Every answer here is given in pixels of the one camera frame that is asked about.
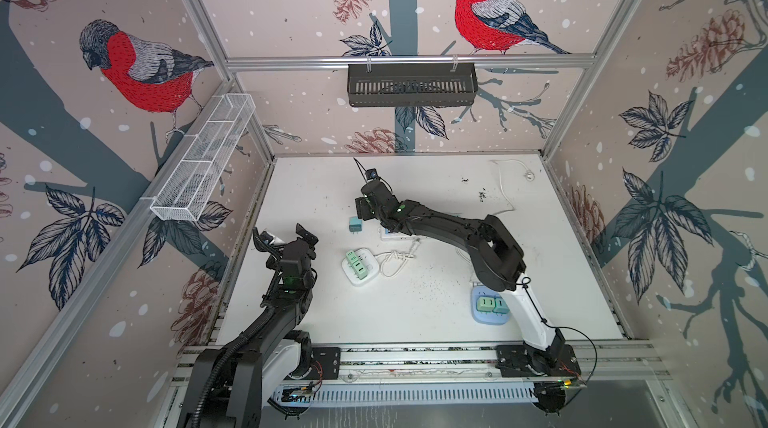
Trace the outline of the teal charger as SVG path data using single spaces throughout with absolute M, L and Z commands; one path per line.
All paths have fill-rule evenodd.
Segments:
M 502 298 L 494 299 L 493 312 L 499 315 L 507 315 L 509 313 L 509 308 Z
M 479 313 L 493 313 L 496 308 L 496 300 L 494 297 L 478 297 L 475 308 Z

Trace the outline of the long white power strip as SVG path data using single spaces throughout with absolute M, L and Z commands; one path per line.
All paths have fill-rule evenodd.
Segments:
M 410 241 L 413 239 L 412 235 L 392 232 L 384 227 L 380 228 L 380 238 L 383 242 L 396 242 L 396 241 Z

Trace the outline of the green charger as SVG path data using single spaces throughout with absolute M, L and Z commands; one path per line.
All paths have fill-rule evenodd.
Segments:
M 363 221 L 357 217 L 350 217 L 348 229 L 351 233 L 359 233 L 363 230 Z

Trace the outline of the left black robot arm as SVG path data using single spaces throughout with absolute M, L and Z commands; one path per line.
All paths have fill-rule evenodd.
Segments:
M 207 348 L 193 364 L 179 427 L 257 427 L 276 385 L 311 367 L 311 338 L 298 329 L 309 311 L 317 281 L 312 268 L 318 238 L 301 224 L 297 238 L 278 243 L 268 232 L 252 233 L 273 272 L 263 309 L 234 339 Z

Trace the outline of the blue square socket cube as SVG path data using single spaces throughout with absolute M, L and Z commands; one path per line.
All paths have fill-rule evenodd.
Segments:
M 502 298 L 499 293 L 488 289 L 484 285 L 474 285 L 471 290 L 470 295 L 470 308 L 473 319 L 479 323 L 484 325 L 493 325 L 493 326 L 500 326 L 506 324 L 510 320 L 510 310 L 507 315 L 499 315 L 493 313 L 479 313 L 476 308 L 476 300 L 478 297 L 485 296 L 485 297 L 494 297 L 494 298 Z

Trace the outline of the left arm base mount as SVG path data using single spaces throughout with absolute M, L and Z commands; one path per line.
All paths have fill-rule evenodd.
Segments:
M 340 373 L 341 349 L 338 347 L 313 347 L 306 365 L 300 366 L 285 378 L 286 381 L 337 380 Z

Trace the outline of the white square socket cube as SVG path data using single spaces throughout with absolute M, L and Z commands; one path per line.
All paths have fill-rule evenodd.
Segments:
M 341 262 L 341 268 L 348 281 L 356 287 L 372 281 L 380 273 L 376 257 L 366 248 L 348 251 Z

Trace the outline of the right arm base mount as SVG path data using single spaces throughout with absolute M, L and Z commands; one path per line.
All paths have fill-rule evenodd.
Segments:
M 574 349 L 559 329 L 555 330 L 552 344 L 544 350 L 515 343 L 498 345 L 495 353 L 495 367 L 503 378 L 578 378 L 582 375 Z

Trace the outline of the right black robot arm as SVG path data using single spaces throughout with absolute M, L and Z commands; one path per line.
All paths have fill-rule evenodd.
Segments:
M 498 217 L 462 218 L 413 200 L 400 201 L 374 169 L 366 171 L 365 178 L 355 200 L 358 218 L 375 219 L 391 233 L 434 239 L 465 252 L 479 282 L 501 296 L 520 328 L 527 366 L 536 374 L 565 366 L 565 337 L 537 306 L 524 251 Z

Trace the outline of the light green charger plug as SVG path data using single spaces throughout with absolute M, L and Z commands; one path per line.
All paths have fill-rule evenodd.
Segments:
M 359 280 L 363 280 L 368 276 L 368 270 L 360 260 L 352 262 L 350 264 L 350 267 L 352 268 L 352 270 L 355 273 L 355 276 Z

